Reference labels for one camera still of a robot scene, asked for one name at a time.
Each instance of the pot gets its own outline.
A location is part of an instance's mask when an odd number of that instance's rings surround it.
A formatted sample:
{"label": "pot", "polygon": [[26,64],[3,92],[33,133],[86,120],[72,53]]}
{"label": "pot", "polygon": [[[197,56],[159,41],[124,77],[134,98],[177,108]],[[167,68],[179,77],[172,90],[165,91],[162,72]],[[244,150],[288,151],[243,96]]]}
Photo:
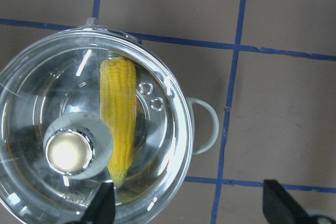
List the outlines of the pot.
{"label": "pot", "polygon": [[[209,104],[186,98],[139,39],[89,18],[83,27],[32,44],[0,73],[0,199],[21,222],[64,224],[100,212],[93,202],[106,193],[102,185],[113,185],[106,169],[113,135],[100,118],[99,67],[113,57],[135,65],[137,121],[133,163],[112,193],[115,202],[107,203],[116,208],[115,220],[105,223],[150,221],[180,188],[192,154],[216,141],[218,117]],[[194,103],[209,111],[214,126],[198,149]],[[65,134],[71,137],[62,145]],[[68,152],[73,143],[79,153]],[[65,157],[72,159],[63,162]]]}

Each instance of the lid knob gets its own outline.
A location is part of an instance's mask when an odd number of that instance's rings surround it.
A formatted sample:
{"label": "lid knob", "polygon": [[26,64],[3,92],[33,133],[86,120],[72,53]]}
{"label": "lid knob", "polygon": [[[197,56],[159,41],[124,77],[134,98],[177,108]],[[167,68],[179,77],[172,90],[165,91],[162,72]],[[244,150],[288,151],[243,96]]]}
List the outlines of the lid knob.
{"label": "lid knob", "polygon": [[86,179],[107,169],[113,137],[98,116],[71,112],[49,125],[43,147],[51,169],[71,179]]}
{"label": "lid knob", "polygon": [[52,169],[62,174],[75,174],[87,168],[93,158],[90,139],[78,129],[62,129],[46,146],[46,158]]}

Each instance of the corn on the cob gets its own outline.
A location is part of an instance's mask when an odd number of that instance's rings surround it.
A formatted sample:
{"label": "corn on the cob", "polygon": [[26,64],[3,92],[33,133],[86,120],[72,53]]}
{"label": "corn on the cob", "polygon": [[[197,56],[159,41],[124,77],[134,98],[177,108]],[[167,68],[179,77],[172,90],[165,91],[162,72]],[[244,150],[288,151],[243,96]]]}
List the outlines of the corn on the cob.
{"label": "corn on the cob", "polygon": [[133,161],[137,107],[134,64],[121,57],[100,66],[100,116],[113,135],[113,154],[108,169],[114,185],[123,184]]}

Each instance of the tile floor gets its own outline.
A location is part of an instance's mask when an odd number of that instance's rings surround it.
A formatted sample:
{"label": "tile floor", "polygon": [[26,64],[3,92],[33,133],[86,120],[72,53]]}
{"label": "tile floor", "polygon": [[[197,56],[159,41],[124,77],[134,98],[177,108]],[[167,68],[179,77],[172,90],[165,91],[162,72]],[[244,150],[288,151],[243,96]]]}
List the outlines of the tile floor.
{"label": "tile floor", "polygon": [[[0,67],[90,16],[136,34],[224,132],[150,223],[267,223],[262,182],[336,217],[336,0],[0,0]],[[196,108],[195,145],[211,122]],[[2,223],[19,223],[0,207]]]}

